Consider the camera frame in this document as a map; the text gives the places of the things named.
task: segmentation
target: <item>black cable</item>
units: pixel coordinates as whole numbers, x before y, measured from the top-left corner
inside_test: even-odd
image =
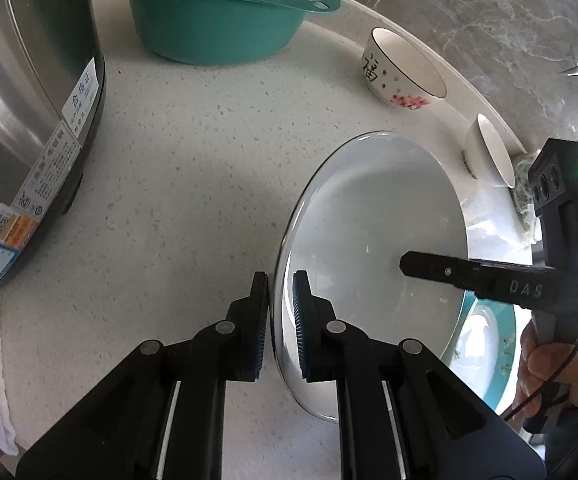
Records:
[[[522,409],[527,404],[529,404],[533,399],[535,399],[537,396],[539,396],[542,393],[543,389],[548,384],[551,384],[553,381],[555,381],[557,376],[562,373],[562,370],[564,370],[568,366],[568,364],[573,360],[573,358],[576,356],[577,353],[578,353],[578,340],[576,341],[576,344],[573,346],[571,353],[566,357],[566,359],[564,361],[562,361],[562,364],[556,369],[555,372],[552,373],[552,375],[549,377],[549,379],[544,381],[537,390],[535,390],[530,396],[528,396],[520,404],[518,404],[514,409],[512,409],[511,412],[507,416],[505,416],[504,421],[508,421],[515,414],[520,413],[522,411]],[[553,406],[559,404],[560,402],[554,402]]]

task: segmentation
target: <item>teal plastic basin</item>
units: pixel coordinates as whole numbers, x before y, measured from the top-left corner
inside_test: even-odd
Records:
[[[278,52],[307,12],[333,12],[340,0],[129,0],[146,48],[197,65],[262,59]]]

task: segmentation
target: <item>teal plate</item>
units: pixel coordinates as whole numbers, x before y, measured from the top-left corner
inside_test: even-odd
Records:
[[[473,292],[467,292],[458,327],[459,335],[450,344],[449,367],[495,410],[514,362],[517,336],[514,307],[476,300]]]

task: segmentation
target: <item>human hand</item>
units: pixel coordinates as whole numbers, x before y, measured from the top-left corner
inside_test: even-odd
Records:
[[[515,390],[513,408],[542,386],[542,383],[556,371],[573,349],[573,345],[564,343],[549,343],[538,346],[531,323],[522,332],[520,344],[522,357],[518,369],[518,384]],[[560,372],[556,381],[570,384],[569,401],[578,407],[578,352],[566,368]],[[536,415],[541,403],[542,396],[538,395],[523,410],[514,415],[514,420]]]

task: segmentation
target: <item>electric pressure cooker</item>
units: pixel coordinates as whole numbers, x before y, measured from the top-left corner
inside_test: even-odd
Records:
[[[0,0],[0,283],[70,206],[104,76],[91,0]]]

